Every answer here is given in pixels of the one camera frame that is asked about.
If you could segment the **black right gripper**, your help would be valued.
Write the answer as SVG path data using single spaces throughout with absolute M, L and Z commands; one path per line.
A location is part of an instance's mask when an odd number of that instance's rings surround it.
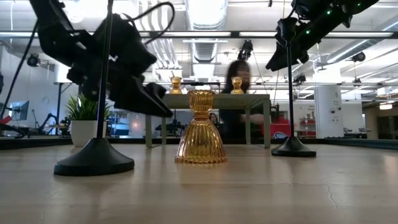
M 295 17 L 286 17 L 277 22 L 276 50 L 266 65 L 267 70 L 278 71 L 286 68 L 288 56 L 291 64 L 309 60 L 311 30 L 308 29 L 308 24 L 297 25 L 298 23 L 299 20 Z

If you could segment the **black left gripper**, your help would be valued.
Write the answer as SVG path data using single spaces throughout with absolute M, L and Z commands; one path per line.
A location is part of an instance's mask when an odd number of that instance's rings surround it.
M 112 19 L 107 89 L 114 107 L 161 118 L 173 116 L 173 112 L 163 102 L 167 90 L 156 83 L 142 84 L 142 73 L 156 62 L 156 57 L 141 42 L 139 32 L 132 22 L 116 13 Z M 81 30 L 75 37 L 78 54 L 67 78 L 83 86 L 87 98 L 98 97 L 105 25 L 106 21 L 102 21 L 94 34 Z

